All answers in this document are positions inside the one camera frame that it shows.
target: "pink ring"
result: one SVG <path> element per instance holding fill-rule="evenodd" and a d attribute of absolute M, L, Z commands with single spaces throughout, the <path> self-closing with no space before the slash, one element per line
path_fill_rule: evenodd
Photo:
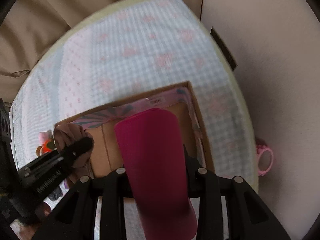
<path fill-rule="evenodd" d="M 262 154 L 264 152 L 266 152 L 266 151 L 270 152 L 271 161 L 270 161 L 269 167 L 265 171 L 261 171 L 259 169 L 259 161 L 260 161 L 260 158 L 261 158 Z M 264 148 L 258 148 L 257 152 L 258 152 L 257 153 L 257 155 L 258 155 L 257 156 L 257 159 L 258 159 L 258 174 L 259 174 L 259 176 L 264 176 L 265 174 L 267 174 L 270 171 L 270 169 L 271 169 L 271 167 L 273 165 L 273 151 L 269 147 L 264 147 Z"/>

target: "brown scrunchie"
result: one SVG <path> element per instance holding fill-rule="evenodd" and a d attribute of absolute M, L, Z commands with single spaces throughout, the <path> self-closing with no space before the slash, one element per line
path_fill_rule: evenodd
<path fill-rule="evenodd" d="M 58 125 L 53 131 L 54 141 L 58 152 L 62 151 L 64 147 L 69 146 L 83 137 L 92 138 L 91 134 L 85 132 L 83 127 L 73 123 Z M 82 154 L 73 164 L 74 171 L 68 177 L 67 184 L 69 187 L 76 183 L 78 179 L 86 175 L 93 179 L 93 172 L 90 165 L 90 155 L 92 149 L 89 152 Z"/>

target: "metal screw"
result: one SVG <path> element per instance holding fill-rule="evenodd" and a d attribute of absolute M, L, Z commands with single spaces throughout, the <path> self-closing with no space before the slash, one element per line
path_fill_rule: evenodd
<path fill-rule="evenodd" d="M 243 182 L 243 178 L 240 177 L 240 176 L 236 176 L 236 177 L 234 178 L 234 180 L 235 180 L 236 183 L 242 183 L 242 182 Z"/>
<path fill-rule="evenodd" d="M 82 183 L 86 183 L 86 182 L 88 182 L 89 181 L 89 177 L 88 176 L 82 176 L 81 178 L 80 178 L 80 182 L 82 182 Z"/>
<path fill-rule="evenodd" d="M 117 170 L 116 170 L 116 173 L 118 173 L 118 174 L 123 174 L 123 173 L 125 173 L 125 168 L 118 168 Z"/>
<path fill-rule="evenodd" d="M 206 168 L 199 168 L 198 169 L 199 174 L 206 174 L 207 172 L 208 172 L 208 170 Z"/>

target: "beige wall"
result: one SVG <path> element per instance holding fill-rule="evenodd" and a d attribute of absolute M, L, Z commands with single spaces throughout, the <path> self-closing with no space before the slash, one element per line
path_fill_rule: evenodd
<path fill-rule="evenodd" d="M 320 212 L 320 23 L 305 0 L 204 0 L 202 22 L 238 62 L 255 133 L 275 152 L 260 195 L 301 239 Z"/>

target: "gingham fabric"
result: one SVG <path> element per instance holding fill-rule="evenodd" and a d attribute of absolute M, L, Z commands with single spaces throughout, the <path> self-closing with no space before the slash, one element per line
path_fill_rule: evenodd
<path fill-rule="evenodd" d="M 36 158 L 38 134 L 88 109 L 191 81 L 216 174 L 255 177 L 252 127 L 211 38 L 182 0 L 121 9 L 71 36 L 33 69 L 10 111 L 19 168 Z"/>

